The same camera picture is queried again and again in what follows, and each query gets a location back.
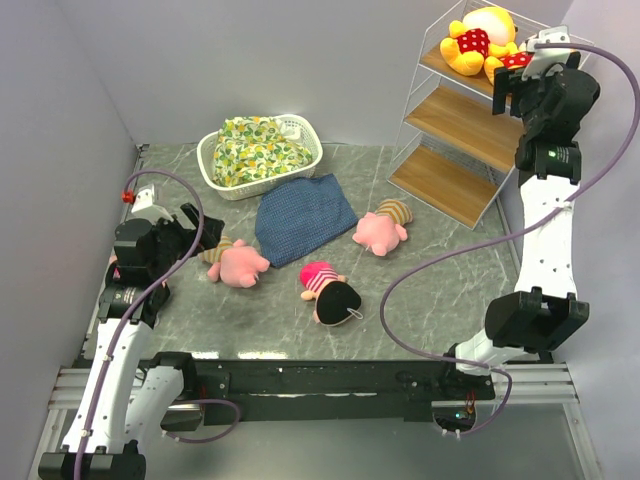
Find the yellow bear plush polka dot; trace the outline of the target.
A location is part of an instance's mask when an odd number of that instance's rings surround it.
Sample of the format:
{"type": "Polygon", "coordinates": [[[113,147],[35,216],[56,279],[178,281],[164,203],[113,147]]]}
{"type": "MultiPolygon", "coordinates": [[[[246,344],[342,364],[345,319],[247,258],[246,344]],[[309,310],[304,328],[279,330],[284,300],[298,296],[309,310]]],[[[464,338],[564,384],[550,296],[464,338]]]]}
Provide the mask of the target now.
{"type": "Polygon", "coordinates": [[[440,42],[445,63],[460,75],[478,75],[490,57],[497,59],[518,51],[516,26],[502,7],[483,7],[449,24],[449,36],[440,42]]]}

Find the pink pig plush striped shirt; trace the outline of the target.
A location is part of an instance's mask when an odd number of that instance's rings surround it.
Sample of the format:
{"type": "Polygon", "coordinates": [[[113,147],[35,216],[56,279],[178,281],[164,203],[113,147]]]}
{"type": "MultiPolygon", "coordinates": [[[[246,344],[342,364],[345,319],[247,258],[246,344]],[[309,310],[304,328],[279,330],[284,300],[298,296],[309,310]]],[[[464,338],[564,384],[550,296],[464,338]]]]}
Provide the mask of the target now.
{"type": "Polygon", "coordinates": [[[367,212],[357,223],[352,240],[384,257],[408,239],[405,228],[413,221],[411,209],[397,199],[383,200],[374,212],[367,212]]]}

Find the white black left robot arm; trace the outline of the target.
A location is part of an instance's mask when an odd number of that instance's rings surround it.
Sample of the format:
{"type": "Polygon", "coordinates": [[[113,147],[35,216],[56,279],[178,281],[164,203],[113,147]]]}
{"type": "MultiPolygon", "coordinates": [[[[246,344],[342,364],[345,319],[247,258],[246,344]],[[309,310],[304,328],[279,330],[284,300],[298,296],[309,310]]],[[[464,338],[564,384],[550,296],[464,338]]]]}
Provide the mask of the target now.
{"type": "Polygon", "coordinates": [[[73,423],[57,452],[41,456],[41,479],[142,479],[146,454],[174,401],[199,397],[195,361],[185,352],[154,356],[140,390],[135,375],[157,315],[170,296],[161,277],[189,257],[194,230],[155,201],[137,200],[115,231],[97,312],[96,352],[73,423]]]}

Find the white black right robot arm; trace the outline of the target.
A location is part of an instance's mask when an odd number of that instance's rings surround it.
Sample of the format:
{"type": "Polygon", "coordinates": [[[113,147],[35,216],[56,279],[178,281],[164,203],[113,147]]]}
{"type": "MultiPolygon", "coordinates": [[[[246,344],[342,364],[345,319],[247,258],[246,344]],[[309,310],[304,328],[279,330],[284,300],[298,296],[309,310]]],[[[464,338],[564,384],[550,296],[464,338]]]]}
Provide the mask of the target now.
{"type": "MultiPolygon", "coordinates": [[[[577,297],[571,266],[573,209],[580,193],[581,153],[574,137],[600,94],[588,73],[556,63],[528,77],[500,70],[496,107],[503,95],[523,121],[516,151],[524,208],[523,263],[514,291],[494,299],[481,330],[444,356],[449,367],[437,378],[439,390],[457,399],[473,385],[472,376],[496,371],[526,353],[552,351],[587,320],[589,306],[577,297]]],[[[357,217],[332,177],[294,180],[267,193],[258,207],[256,246],[223,238],[202,254],[209,277],[234,287],[250,287],[258,272],[297,260],[337,235],[350,232],[355,243],[383,257],[408,237],[413,218],[395,199],[357,217]]]]}

